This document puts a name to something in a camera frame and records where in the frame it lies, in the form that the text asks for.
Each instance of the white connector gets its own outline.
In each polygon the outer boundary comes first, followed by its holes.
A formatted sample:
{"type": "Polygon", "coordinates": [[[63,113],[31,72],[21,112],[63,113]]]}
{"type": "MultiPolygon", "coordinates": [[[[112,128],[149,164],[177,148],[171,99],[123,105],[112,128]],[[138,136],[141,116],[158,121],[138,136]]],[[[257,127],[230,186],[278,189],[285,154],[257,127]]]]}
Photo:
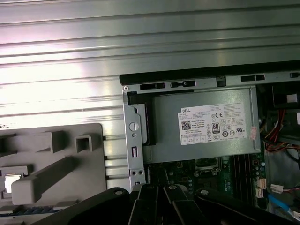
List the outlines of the white connector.
{"type": "Polygon", "coordinates": [[[257,198],[263,198],[263,190],[259,187],[255,188],[255,196],[257,198]]]}
{"type": "Polygon", "coordinates": [[[257,186],[261,189],[267,189],[267,180],[265,178],[259,179],[257,181],[257,186]]]}
{"type": "Polygon", "coordinates": [[[274,193],[281,194],[283,192],[282,185],[271,184],[271,191],[274,193]]]}

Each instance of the black wire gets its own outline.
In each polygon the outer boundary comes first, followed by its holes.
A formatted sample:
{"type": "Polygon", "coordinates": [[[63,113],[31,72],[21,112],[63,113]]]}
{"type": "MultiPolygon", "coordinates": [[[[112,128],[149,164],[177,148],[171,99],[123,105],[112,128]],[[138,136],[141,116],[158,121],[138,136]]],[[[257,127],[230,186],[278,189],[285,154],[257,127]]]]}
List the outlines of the black wire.
{"type": "Polygon", "coordinates": [[[288,151],[288,149],[285,150],[285,154],[286,154],[291,160],[293,160],[293,161],[295,161],[295,162],[298,163],[299,170],[300,170],[300,159],[294,157],[294,156],[288,151]]]}

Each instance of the white label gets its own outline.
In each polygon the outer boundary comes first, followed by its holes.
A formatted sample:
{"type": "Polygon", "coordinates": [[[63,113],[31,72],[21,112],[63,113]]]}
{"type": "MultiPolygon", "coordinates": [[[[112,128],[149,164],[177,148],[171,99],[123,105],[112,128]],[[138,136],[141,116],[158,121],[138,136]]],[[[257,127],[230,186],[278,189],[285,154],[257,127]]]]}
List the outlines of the white label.
{"type": "Polygon", "coordinates": [[[181,145],[247,138],[243,103],[182,108],[178,121],[181,145]]]}

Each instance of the metal panel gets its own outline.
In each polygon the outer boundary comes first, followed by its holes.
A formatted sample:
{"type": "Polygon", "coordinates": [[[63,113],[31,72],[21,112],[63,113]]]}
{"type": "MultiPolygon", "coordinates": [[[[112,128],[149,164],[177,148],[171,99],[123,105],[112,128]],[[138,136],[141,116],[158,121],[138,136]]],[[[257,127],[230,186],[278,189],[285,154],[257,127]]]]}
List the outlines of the metal panel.
{"type": "MultiPolygon", "coordinates": [[[[99,122],[120,166],[119,74],[298,60],[299,12],[298,0],[0,0],[0,127],[99,122]]],[[[130,189],[111,168],[107,186],[130,189]]]]}

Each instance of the circuit board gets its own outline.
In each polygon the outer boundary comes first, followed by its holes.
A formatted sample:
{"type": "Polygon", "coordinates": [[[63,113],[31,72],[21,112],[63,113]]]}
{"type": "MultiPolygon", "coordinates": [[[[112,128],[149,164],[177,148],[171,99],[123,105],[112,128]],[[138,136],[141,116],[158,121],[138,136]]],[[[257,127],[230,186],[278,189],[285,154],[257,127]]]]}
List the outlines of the circuit board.
{"type": "Polygon", "coordinates": [[[231,168],[228,157],[221,160],[221,165],[213,167],[216,163],[216,158],[209,158],[200,159],[200,161],[197,159],[162,163],[156,166],[166,169],[170,184],[184,185],[190,194],[193,194],[200,188],[212,188],[233,196],[231,168]]]}
{"type": "Polygon", "coordinates": [[[257,198],[257,181],[265,178],[263,153],[153,164],[164,168],[170,184],[184,185],[190,194],[212,188],[251,205],[265,208],[257,198]]]}

